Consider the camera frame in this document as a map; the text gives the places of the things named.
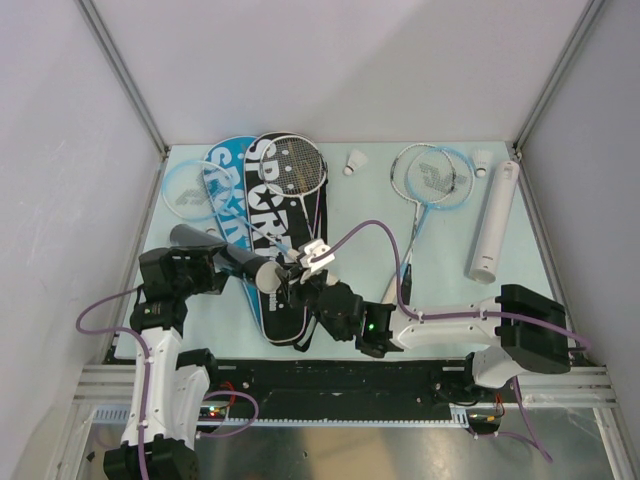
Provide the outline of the white shuttlecock tube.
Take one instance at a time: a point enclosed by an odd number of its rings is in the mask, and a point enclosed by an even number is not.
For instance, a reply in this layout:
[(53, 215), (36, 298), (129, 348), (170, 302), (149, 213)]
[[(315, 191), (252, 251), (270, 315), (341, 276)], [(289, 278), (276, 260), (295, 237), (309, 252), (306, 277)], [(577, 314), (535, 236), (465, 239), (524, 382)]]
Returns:
[(519, 172), (514, 161), (501, 162), (494, 171), (469, 270), (470, 278), (480, 284), (496, 280)]

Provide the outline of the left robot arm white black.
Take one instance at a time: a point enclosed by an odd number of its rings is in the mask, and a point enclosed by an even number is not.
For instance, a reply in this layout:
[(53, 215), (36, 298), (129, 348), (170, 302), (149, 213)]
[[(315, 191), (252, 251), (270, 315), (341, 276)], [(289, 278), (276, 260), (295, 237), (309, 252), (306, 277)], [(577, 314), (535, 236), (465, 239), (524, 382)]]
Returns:
[(157, 248), (139, 258), (142, 282), (130, 316), (138, 342), (129, 419), (119, 447), (104, 455), (110, 479), (195, 479), (196, 425), (203, 399), (221, 389), (209, 349), (182, 351), (193, 295), (218, 294), (228, 276), (214, 246)]

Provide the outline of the black shuttlecock tube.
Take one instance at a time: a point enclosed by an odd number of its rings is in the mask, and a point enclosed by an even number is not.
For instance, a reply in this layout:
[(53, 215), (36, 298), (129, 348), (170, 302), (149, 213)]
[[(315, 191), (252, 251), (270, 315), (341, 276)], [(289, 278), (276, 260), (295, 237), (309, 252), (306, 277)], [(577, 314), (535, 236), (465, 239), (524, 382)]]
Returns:
[(216, 271), (242, 279), (265, 294), (276, 293), (281, 287), (282, 269), (278, 263), (241, 248), (219, 237), (187, 224), (172, 228), (169, 240), (173, 246), (185, 247), (192, 253), (205, 253)]

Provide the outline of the black racket bag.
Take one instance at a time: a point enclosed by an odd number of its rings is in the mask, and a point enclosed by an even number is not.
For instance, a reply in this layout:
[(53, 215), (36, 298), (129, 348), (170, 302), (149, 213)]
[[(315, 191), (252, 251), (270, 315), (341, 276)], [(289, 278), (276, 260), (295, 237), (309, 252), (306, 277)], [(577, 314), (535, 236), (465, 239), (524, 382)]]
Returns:
[[(321, 187), (304, 198), (282, 197), (269, 190), (261, 177), (260, 165), (269, 167), (275, 155), (286, 156), (298, 146), (311, 147), (313, 142), (292, 132), (263, 134), (252, 141), (244, 156), (244, 191), (251, 231), (250, 248), (281, 265), (292, 259), (277, 245), (299, 249), (314, 238), (327, 238), (326, 188)], [(263, 337), (278, 347), (291, 346), (305, 352), (309, 349), (316, 327), (313, 314), (305, 308), (292, 308), (276, 294), (257, 293), (258, 328)]]

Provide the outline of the white racket black grip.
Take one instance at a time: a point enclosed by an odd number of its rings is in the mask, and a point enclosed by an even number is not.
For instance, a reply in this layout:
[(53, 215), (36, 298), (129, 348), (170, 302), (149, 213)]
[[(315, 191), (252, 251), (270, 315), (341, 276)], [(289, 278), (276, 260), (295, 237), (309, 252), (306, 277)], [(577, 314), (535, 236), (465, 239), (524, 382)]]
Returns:
[(203, 162), (202, 180), (215, 219), (226, 240), (236, 246), (251, 249), (252, 233), (273, 245), (286, 258), (294, 260), (298, 252), (272, 235), (254, 226), (248, 219), (245, 193), (238, 185), (236, 171), (212, 162)]

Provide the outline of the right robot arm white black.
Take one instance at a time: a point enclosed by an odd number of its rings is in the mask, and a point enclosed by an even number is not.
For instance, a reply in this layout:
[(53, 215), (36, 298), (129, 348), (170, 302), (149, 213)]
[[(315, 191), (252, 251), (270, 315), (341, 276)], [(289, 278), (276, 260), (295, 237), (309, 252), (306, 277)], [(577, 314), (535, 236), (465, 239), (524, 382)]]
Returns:
[(571, 369), (564, 307), (521, 285), (467, 305), (426, 312), (399, 303), (375, 303), (325, 271), (279, 269), (277, 294), (305, 307), (336, 341), (351, 341), (361, 353), (383, 358), (436, 345), (476, 346), (466, 356), (464, 393), (486, 400), (524, 372), (560, 375)]

